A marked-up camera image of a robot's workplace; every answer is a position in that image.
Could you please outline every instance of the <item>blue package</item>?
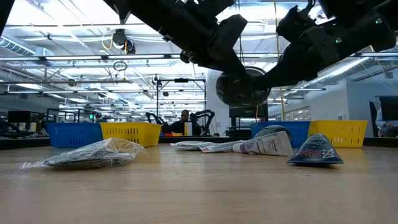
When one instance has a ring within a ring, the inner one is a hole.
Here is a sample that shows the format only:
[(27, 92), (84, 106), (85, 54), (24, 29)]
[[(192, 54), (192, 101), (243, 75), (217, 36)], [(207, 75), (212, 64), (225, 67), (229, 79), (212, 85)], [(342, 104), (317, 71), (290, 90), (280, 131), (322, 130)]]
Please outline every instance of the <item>blue package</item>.
[(344, 161), (337, 154), (329, 139), (322, 134), (310, 136), (288, 164), (329, 165), (342, 164)]

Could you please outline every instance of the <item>toothpaste tube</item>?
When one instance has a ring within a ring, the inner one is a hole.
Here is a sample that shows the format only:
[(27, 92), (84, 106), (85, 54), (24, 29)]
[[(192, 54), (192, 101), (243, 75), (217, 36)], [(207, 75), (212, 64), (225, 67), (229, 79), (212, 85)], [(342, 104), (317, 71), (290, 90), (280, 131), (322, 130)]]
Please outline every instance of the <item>toothpaste tube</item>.
[(267, 134), (235, 144), (233, 151), (246, 154), (293, 156), (292, 145), (285, 131)]

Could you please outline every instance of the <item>blue plastic basket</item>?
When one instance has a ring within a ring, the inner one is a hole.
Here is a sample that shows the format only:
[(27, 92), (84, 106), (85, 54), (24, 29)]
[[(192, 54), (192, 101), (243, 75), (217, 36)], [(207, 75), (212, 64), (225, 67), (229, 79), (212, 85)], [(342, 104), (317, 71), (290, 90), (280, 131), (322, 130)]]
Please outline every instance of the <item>blue plastic basket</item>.
[(261, 129), (270, 125), (279, 125), (287, 128), (293, 136), (292, 147), (301, 147), (308, 138), (310, 121), (265, 121), (250, 125), (251, 137), (253, 138)]
[(47, 123), (51, 146), (78, 148), (102, 141), (100, 124), (93, 123)]

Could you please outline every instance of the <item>computer screen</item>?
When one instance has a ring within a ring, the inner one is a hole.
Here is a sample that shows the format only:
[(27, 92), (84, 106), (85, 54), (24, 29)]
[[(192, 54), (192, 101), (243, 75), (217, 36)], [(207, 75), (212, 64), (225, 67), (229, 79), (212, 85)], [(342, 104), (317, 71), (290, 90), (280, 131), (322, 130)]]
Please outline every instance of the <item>computer screen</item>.
[(8, 111), (8, 122), (30, 123), (30, 111)]
[(257, 106), (250, 106), (244, 108), (232, 108), (229, 107), (230, 118), (255, 118), (257, 114), (258, 118), (268, 118), (268, 105), (259, 105), (258, 112)]
[(383, 121), (398, 121), (398, 97), (380, 97)]

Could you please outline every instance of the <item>table surface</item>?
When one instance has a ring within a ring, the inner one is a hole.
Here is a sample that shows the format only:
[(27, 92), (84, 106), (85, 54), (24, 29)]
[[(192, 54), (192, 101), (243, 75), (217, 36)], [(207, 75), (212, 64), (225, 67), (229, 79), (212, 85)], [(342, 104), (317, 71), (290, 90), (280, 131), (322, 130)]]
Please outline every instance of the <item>table surface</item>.
[(58, 153), (0, 151), (1, 223), (398, 223), (397, 149), (339, 149), (345, 164), (147, 149), (125, 166), (19, 170)]

